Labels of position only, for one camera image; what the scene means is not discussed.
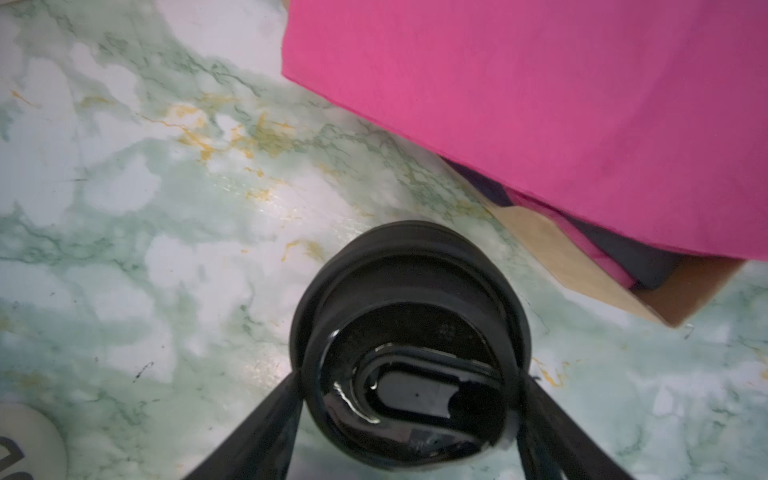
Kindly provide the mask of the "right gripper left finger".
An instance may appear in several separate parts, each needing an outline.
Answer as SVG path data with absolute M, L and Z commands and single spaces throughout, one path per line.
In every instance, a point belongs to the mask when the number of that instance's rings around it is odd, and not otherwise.
M 290 373 L 188 480 L 284 479 L 302 411 L 299 375 Z

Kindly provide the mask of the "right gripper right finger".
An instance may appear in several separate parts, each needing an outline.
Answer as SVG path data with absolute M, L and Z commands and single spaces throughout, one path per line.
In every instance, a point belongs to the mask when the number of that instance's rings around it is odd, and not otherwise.
M 518 451 L 528 479 L 629 479 L 528 374 L 522 376 Z

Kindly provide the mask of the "black coffee cup lid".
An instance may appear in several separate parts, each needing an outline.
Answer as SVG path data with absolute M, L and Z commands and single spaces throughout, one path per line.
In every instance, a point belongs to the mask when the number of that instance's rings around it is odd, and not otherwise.
M 291 362 L 311 416 L 348 456 L 428 469 L 513 444 L 531 339 L 501 271 L 442 225 L 375 227 L 300 299 Z

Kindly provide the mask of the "white paper cup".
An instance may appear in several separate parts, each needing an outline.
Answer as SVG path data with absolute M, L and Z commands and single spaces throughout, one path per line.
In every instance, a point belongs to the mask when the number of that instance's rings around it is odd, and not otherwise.
M 64 480 L 68 457 L 61 434 L 37 410 L 1 404 L 1 479 Z

